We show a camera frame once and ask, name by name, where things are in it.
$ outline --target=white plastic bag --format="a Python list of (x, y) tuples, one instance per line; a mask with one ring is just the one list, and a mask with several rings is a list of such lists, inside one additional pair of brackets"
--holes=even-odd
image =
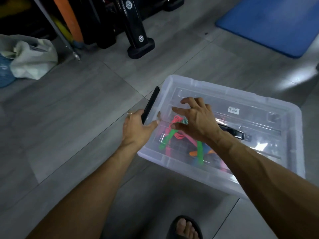
[(58, 63), (50, 40), (29, 36), (0, 34), (0, 53), (13, 59), (10, 69), (17, 78), (38, 80)]

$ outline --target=forearm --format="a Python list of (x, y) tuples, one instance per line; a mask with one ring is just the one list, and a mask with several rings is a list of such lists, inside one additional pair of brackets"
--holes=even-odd
[(27, 238), (99, 238), (120, 181), (135, 153), (131, 145), (119, 147), (64, 197)]
[(278, 238), (319, 234), (319, 189), (223, 131), (209, 141)]

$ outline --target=metal bolt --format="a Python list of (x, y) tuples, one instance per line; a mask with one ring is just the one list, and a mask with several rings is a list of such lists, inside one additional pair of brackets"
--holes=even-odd
[(126, 1), (125, 5), (126, 5), (127, 9), (131, 9), (132, 8), (132, 3), (130, 1), (128, 1), (128, 0)]

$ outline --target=toe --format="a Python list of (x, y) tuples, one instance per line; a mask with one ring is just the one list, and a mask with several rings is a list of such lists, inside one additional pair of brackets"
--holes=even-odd
[(192, 228), (192, 223), (190, 221), (188, 221), (186, 223), (186, 228), (185, 228), (185, 236), (188, 237), (189, 236), (189, 233), (190, 233), (190, 229)]
[(188, 239), (194, 239), (194, 235), (195, 235), (195, 229), (194, 227), (192, 227), (190, 229), (189, 235), (188, 235)]
[(186, 228), (186, 220), (184, 218), (179, 219), (176, 225), (176, 233), (184, 236), (184, 230)]

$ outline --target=price label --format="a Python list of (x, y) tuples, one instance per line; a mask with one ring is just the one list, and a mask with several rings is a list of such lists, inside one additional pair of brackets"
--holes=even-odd
[(239, 114), (239, 109), (238, 108), (235, 108), (235, 107), (228, 107), (228, 112), (230, 113), (234, 113), (234, 114)]

